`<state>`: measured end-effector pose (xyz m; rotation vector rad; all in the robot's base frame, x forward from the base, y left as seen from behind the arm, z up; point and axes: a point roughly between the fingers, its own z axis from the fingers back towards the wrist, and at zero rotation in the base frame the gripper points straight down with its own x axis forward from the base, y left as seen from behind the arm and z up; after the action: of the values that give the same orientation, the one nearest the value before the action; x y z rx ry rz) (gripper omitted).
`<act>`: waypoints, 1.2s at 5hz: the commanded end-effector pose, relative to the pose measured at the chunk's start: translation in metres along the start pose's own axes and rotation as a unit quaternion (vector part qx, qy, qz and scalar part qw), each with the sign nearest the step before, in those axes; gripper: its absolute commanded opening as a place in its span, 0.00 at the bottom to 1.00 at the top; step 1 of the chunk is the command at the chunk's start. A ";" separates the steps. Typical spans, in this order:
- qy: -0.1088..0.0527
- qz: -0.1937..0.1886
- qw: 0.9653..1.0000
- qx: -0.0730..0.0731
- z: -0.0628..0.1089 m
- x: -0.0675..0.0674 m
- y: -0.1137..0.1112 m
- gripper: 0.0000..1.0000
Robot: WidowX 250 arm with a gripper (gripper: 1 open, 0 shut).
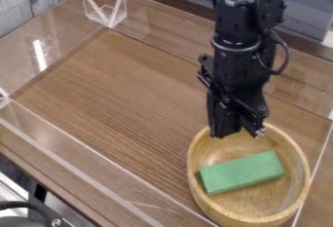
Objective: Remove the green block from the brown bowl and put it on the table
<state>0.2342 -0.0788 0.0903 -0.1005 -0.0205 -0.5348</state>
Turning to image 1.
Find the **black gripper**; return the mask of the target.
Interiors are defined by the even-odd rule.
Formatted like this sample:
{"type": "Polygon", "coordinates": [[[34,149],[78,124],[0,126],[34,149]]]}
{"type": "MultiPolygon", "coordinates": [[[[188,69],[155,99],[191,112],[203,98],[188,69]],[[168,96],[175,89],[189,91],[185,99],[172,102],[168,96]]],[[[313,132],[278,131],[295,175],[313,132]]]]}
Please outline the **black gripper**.
{"type": "Polygon", "coordinates": [[[207,113],[211,137],[224,138],[240,131],[252,138],[264,134],[263,119],[268,115],[262,87],[268,81],[262,62],[268,41],[227,42],[211,38],[214,54],[199,55],[198,78],[207,87],[207,113]]]}

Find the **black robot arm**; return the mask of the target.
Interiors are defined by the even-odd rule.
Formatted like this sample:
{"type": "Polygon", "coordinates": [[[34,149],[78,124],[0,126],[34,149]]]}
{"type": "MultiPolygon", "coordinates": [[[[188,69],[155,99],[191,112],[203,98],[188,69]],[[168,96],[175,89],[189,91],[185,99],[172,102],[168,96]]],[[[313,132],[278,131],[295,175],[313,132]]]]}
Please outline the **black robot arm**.
{"type": "Polygon", "coordinates": [[[211,136],[224,138],[239,131],[263,135],[268,107],[262,88],[280,74],[275,49],[287,45],[274,32],[283,18],[283,0],[212,0],[214,53],[198,56],[198,79],[207,87],[211,136]]]}

